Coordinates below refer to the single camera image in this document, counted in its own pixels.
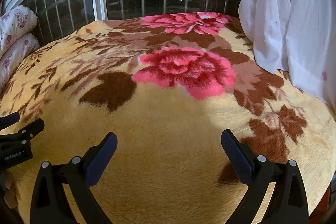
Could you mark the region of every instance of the blue gripper pad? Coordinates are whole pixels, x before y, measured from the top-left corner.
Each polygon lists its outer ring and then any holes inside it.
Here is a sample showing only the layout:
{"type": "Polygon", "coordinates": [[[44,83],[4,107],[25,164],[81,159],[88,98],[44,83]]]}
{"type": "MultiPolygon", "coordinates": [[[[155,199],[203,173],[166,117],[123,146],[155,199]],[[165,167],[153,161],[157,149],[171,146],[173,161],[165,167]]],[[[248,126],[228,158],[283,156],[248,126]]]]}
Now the blue gripper pad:
{"type": "Polygon", "coordinates": [[[229,129],[222,132],[221,142],[240,182],[251,185],[253,183],[253,167],[241,150],[240,143],[229,129]]]}
{"type": "Polygon", "coordinates": [[[96,185],[102,176],[105,168],[110,162],[114,152],[117,149],[117,136],[110,132],[98,146],[91,147],[87,153],[93,152],[92,159],[86,165],[84,170],[85,185],[87,187],[96,185]]]}

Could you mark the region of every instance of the sheer curtain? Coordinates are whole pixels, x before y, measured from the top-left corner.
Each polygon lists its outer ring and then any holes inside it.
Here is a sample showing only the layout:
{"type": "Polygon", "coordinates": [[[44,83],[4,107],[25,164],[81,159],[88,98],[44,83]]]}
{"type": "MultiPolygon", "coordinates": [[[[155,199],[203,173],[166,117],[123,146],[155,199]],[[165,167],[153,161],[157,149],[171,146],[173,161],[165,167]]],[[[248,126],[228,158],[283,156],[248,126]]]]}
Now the sheer curtain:
{"type": "Polygon", "coordinates": [[[259,66],[336,110],[335,0],[241,0],[239,17],[259,66]]]}

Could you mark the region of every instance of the silver screw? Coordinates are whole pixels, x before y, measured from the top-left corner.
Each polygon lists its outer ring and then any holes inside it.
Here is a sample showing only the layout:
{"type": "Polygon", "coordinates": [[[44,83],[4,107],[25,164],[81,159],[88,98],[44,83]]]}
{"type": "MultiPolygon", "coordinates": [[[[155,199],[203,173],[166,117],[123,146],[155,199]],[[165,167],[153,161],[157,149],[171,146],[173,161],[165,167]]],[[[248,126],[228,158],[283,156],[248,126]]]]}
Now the silver screw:
{"type": "Polygon", "coordinates": [[[260,162],[265,162],[266,161],[266,157],[264,155],[259,155],[257,157],[257,159],[260,161],[260,162]]]}
{"type": "Polygon", "coordinates": [[[47,168],[49,166],[49,162],[45,161],[42,163],[42,168],[47,168]]]}
{"type": "Polygon", "coordinates": [[[72,158],[72,160],[71,160],[71,162],[72,162],[73,164],[78,164],[78,163],[80,163],[80,161],[81,161],[81,158],[80,158],[80,157],[74,157],[74,158],[72,158]]]}
{"type": "Polygon", "coordinates": [[[296,166],[296,161],[294,161],[294,160],[290,160],[290,161],[289,161],[289,164],[290,164],[291,166],[295,167],[295,166],[296,166]]]}

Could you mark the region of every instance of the pillow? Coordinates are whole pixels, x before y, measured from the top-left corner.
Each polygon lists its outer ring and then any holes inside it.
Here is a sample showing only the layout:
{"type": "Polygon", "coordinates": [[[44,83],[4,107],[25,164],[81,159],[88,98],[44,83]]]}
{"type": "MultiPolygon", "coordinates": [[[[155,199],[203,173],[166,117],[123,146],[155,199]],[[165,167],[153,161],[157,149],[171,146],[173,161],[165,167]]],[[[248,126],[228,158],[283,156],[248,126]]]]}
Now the pillow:
{"type": "Polygon", "coordinates": [[[22,5],[15,7],[0,18],[0,58],[25,33],[34,29],[37,16],[22,5]]]}
{"type": "Polygon", "coordinates": [[[0,58],[0,94],[24,58],[39,47],[36,37],[28,33],[20,37],[0,58]]]}

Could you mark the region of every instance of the floral blanket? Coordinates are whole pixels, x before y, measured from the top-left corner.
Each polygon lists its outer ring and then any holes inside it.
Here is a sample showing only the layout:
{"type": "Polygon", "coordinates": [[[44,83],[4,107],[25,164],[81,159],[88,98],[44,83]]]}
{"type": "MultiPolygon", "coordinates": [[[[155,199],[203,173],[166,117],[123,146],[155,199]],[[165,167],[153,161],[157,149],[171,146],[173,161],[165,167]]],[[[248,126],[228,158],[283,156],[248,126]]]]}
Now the floral blanket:
{"type": "Polygon", "coordinates": [[[118,148],[92,192],[113,223],[224,223],[246,191],[221,147],[227,128],[256,154],[298,162],[311,213],[335,171],[333,113],[258,67],[239,26],[217,13],[95,21],[26,58],[0,104],[1,116],[21,114],[2,134],[45,121],[34,158],[10,170],[25,223],[40,164],[108,132],[118,148]]]}

